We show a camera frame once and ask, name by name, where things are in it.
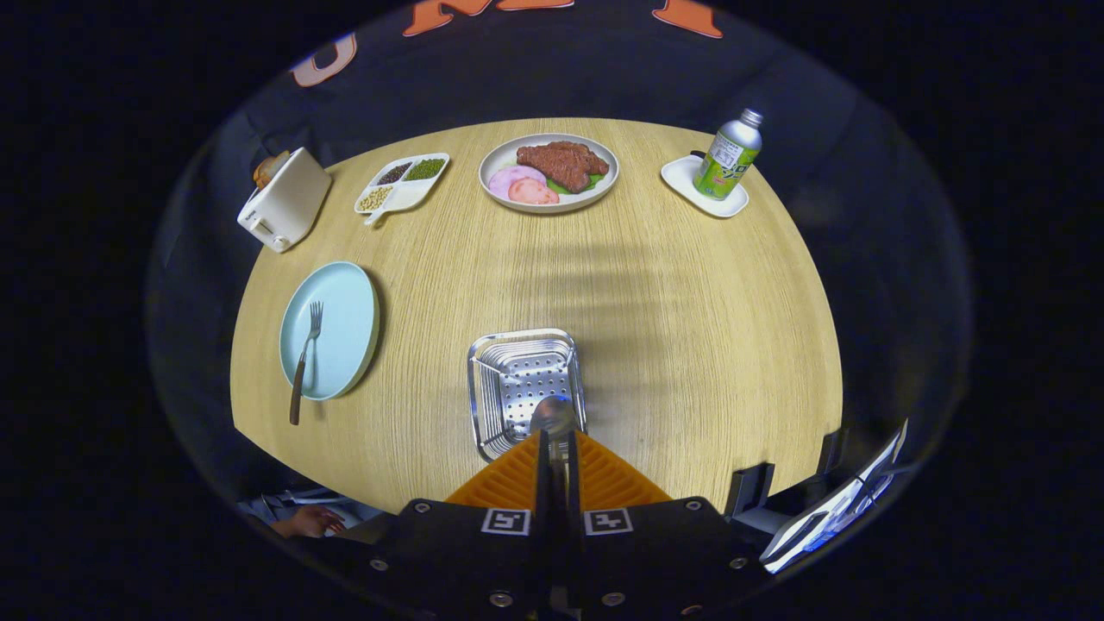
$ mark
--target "orange lettering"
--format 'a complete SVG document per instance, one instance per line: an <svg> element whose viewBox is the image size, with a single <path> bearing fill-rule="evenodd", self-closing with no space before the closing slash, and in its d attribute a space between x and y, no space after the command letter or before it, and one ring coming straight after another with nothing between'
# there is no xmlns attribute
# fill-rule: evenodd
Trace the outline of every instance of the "orange lettering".
<svg viewBox="0 0 1104 621"><path fill-rule="evenodd" d="M526 9L565 9L575 0L502 0L495 8L500 11L523 11Z"/></svg>
<svg viewBox="0 0 1104 621"><path fill-rule="evenodd" d="M322 69L318 69L318 65L315 64L316 54L311 54L309 59L297 64L291 70L291 75L295 76L296 84L307 88L308 86L321 84L337 75L357 55L357 35L350 32L335 41L333 48L338 51L338 57L333 59L332 63Z"/></svg>
<svg viewBox="0 0 1104 621"><path fill-rule="evenodd" d="M403 36L429 32L453 21L453 15L440 12L442 4L471 17L484 12L487 4L490 4L490 0L423 0L414 4L414 21L403 31Z"/></svg>
<svg viewBox="0 0 1104 621"><path fill-rule="evenodd" d="M684 28L713 39L724 36L724 33L713 25L713 9L692 0L667 0L662 9L652 11L652 15L662 22Z"/></svg>

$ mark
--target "white device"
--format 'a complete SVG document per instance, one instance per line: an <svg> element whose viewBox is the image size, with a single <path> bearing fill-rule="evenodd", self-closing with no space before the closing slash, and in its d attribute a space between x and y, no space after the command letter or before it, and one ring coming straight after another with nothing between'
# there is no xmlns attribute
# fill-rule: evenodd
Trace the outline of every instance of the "white device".
<svg viewBox="0 0 1104 621"><path fill-rule="evenodd" d="M299 147L263 190L254 190L237 223L276 252L297 244L315 224L333 179Z"/></svg>

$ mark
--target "stainless steel strainer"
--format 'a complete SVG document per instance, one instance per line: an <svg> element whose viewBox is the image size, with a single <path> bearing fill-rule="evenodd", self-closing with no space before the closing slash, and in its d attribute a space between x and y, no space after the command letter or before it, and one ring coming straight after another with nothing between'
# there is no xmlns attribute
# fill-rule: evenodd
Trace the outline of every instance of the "stainless steel strainer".
<svg viewBox="0 0 1104 621"><path fill-rule="evenodd" d="M529 438L537 404L569 397L586 432L583 382L571 336L555 328L492 334L468 350L468 391L476 450L488 462Z"/></svg>

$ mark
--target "wooden table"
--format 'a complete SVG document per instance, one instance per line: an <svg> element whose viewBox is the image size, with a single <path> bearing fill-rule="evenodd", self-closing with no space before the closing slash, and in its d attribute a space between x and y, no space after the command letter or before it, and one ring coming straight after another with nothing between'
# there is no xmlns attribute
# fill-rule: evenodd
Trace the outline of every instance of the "wooden table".
<svg viewBox="0 0 1104 621"><path fill-rule="evenodd" d="M527 134L595 139L620 160L602 200L560 215L507 209L477 168ZM486 463L471 436L466 355L480 336L554 327L582 365L588 432L672 497L723 509L734 469L776 464L773 490L811 475L840 424L842 381L831 313L793 220L754 167L751 202L721 220L671 191L661 166L712 136L646 123L545 118L428 134L330 167L310 234L262 250L234 333L234 425L304 475L397 513L445 498ZM445 151L426 201L362 227L352 203L389 161ZM347 394L304 399L277 340L299 283L332 261L364 267L382 297L375 358Z"/></svg>

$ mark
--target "light blue plate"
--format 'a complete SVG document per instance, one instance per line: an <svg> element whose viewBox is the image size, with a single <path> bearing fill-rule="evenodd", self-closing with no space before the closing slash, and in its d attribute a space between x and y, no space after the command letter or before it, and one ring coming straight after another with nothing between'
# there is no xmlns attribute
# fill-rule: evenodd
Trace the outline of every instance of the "light blue plate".
<svg viewBox="0 0 1104 621"><path fill-rule="evenodd" d="M321 401L343 394L368 369L380 334L380 299L355 263L329 263L307 276L291 296L279 329L280 365L288 385L295 380L310 333L315 301L322 303L322 330L307 348L302 396Z"/></svg>

